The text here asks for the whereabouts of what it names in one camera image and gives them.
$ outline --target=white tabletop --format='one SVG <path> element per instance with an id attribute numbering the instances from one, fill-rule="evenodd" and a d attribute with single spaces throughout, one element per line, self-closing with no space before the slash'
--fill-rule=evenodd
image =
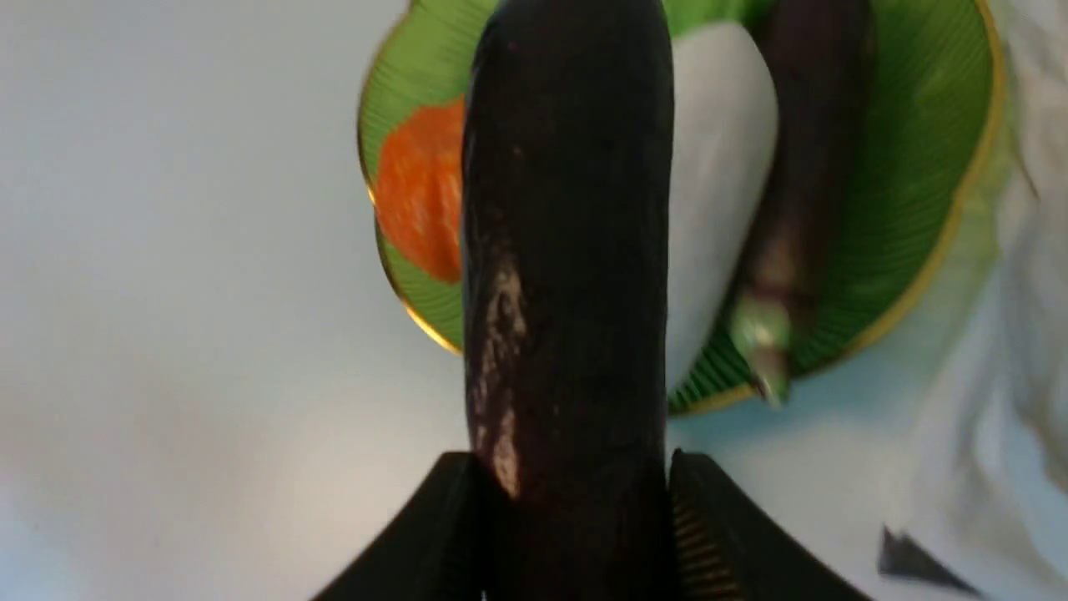
<path id="1" fill-rule="evenodd" d="M 355 158 L 402 1 L 0 7 L 0 599 L 307 599 L 466 446 Z M 877 599 L 949 599 L 875 574 L 929 327 L 671 442 Z"/>

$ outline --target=white surface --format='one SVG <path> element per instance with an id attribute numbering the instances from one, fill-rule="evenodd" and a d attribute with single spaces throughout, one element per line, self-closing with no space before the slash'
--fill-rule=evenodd
<path id="1" fill-rule="evenodd" d="M 917 424 L 902 524 L 991 601 L 1068 599 L 1068 1 L 1003 20 L 1019 76 L 1020 153 L 999 211 L 1005 249 Z"/>
<path id="2" fill-rule="evenodd" d="M 708 341 L 760 204 L 779 130 L 775 83 L 740 23 L 697 28 L 673 43 L 672 57 L 669 393 L 690 374 Z"/>
<path id="3" fill-rule="evenodd" d="M 465 446 L 355 159 L 400 7 L 0 6 L 0 599 L 305 599 Z M 948 599 L 874 572 L 917 316 L 787 414 L 671 429 L 881 601 Z"/>

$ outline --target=green calyx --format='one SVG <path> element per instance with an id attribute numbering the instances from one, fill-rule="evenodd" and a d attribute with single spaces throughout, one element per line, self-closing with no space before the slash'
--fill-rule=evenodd
<path id="1" fill-rule="evenodd" d="M 731 341 L 753 373 L 764 400 L 780 409 L 789 397 L 789 349 L 792 325 L 786 309 L 773 300 L 743 296 L 731 320 Z"/>

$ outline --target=long eggplant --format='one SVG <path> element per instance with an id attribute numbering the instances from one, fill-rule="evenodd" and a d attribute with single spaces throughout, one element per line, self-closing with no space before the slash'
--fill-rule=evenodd
<path id="1" fill-rule="evenodd" d="M 868 0 L 778 0 L 758 35 L 779 99 L 779 142 L 747 242 L 732 316 L 735 347 L 773 406 L 788 357 L 812 326 L 838 231 L 875 67 Z"/>
<path id="2" fill-rule="evenodd" d="M 659 0 L 506 0 L 464 131 L 464 337 L 492 600 L 669 599 L 674 94 Z"/>

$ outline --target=black holder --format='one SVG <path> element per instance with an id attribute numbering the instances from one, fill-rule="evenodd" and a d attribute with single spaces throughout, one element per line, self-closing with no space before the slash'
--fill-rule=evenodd
<path id="1" fill-rule="evenodd" d="M 480 601 L 474 456 L 441 456 L 397 517 L 314 601 Z M 764 513 L 712 461 L 675 452 L 679 601 L 868 599 Z"/>

